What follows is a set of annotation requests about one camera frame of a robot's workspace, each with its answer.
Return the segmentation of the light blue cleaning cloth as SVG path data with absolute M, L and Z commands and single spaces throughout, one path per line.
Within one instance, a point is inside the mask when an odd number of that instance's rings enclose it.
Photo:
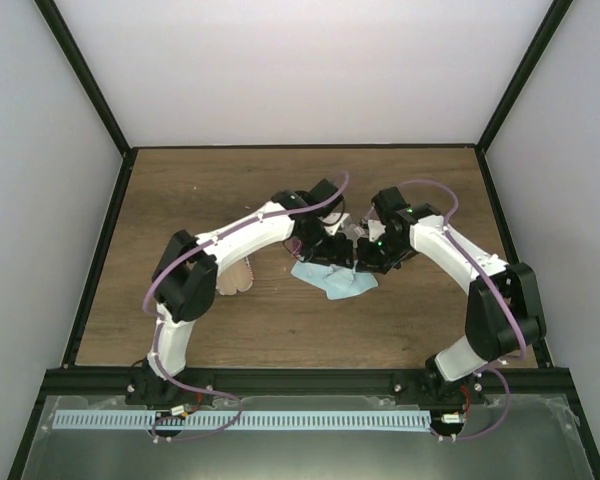
M 325 292 L 344 291 L 348 288 L 347 282 L 334 266 L 296 262 L 291 269 L 291 275 Z

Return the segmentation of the pink transparent sunglasses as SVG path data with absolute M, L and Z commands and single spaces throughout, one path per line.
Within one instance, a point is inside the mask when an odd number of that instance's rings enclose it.
M 301 256 L 302 251 L 302 241 L 296 237 L 291 239 L 291 254 L 295 258 L 299 258 Z

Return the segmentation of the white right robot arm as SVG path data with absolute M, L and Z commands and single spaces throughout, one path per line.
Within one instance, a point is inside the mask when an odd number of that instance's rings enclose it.
M 357 270 L 386 274 L 421 254 L 454 280 L 467 296 L 464 333 L 425 363 L 424 389 L 438 403 L 452 399 L 460 383 L 514 356 L 546 333 L 534 271 L 489 254 L 451 226 L 428 203 L 374 199 L 376 219 L 357 242 Z

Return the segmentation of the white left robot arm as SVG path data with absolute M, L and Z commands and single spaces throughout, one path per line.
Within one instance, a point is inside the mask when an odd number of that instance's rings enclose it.
M 147 354 L 153 375 L 150 393 L 161 403 L 176 402 L 184 392 L 179 374 L 194 323 L 213 305 L 218 278 L 258 250 L 294 237 L 301 256 L 326 266 L 354 267 L 353 242 L 326 216 L 344 202 L 342 187 L 322 180 L 309 192 L 285 190 L 247 216 L 211 232 L 174 234 L 152 276 L 143 301 L 156 302 L 156 329 Z

